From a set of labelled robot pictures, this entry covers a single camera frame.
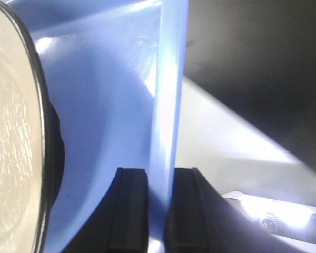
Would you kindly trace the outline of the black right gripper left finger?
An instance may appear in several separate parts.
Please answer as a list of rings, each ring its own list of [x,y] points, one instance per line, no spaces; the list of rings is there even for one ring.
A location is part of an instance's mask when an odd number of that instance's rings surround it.
[[[64,252],[147,252],[148,180],[143,169],[118,168],[105,196]]]

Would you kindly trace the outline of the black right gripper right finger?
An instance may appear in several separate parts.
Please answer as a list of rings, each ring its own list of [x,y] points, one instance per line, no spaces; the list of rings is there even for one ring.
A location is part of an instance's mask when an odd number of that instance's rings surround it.
[[[316,206],[294,192],[272,191],[264,186],[239,187],[219,193],[199,169],[176,168],[165,226],[166,251],[316,252],[316,237],[263,230],[258,221],[252,221],[243,213],[237,201],[222,198],[231,191]]]

